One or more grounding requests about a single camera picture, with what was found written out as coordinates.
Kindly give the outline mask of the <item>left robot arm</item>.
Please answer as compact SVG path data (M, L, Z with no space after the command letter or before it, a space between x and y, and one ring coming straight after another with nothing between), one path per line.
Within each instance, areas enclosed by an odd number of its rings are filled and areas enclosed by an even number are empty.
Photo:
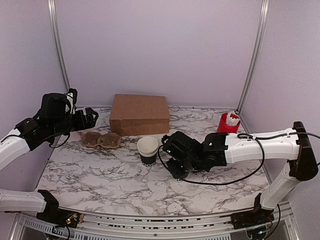
M56 138L69 137L72 132L92 129L99 114L91 107L77 109L78 92L71 88L67 93L46 93L40 109L33 117L28 117L0 140L0 169L47 143L56 148ZM63 219L59 203L47 190L0 191L1 212L44 213L53 223Z

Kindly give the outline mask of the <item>stack of black paper cups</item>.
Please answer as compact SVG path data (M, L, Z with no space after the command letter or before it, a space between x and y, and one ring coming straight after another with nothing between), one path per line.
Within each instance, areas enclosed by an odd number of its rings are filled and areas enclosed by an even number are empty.
M152 167L156 163L159 142L152 136L144 136L137 142L137 150L140 160L146 167Z

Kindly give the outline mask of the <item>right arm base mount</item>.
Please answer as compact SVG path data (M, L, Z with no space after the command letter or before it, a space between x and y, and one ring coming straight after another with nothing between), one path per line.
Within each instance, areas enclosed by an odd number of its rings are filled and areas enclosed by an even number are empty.
M255 197L253 209L232 213L230 215L231 223L235 230L262 225L275 219L273 215L274 210L262 208L262 205L260 203L261 195L262 194L259 193Z

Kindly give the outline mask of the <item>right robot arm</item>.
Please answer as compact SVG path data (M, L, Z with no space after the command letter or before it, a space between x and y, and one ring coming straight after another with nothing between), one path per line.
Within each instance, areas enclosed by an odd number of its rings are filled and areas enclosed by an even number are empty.
M301 121L295 121L291 128L274 132L210 133L203 142L176 131L170 136L164 135L161 143L163 151L171 156L168 170L181 180L185 173L209 172L213 167L242 161L286 160L272 184L256 197L257 206L247 214L252 224L258 224L296 185L318 174L310 135Z

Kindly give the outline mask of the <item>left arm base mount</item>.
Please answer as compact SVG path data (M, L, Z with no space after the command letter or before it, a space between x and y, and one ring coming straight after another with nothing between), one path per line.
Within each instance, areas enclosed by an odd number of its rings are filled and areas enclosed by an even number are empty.
M81 214L76 211L65 210L59 207L58 200L47 190L37 191L44 197L45 208L36 214L38 220L42 220L58 227L76 228L80 222Z

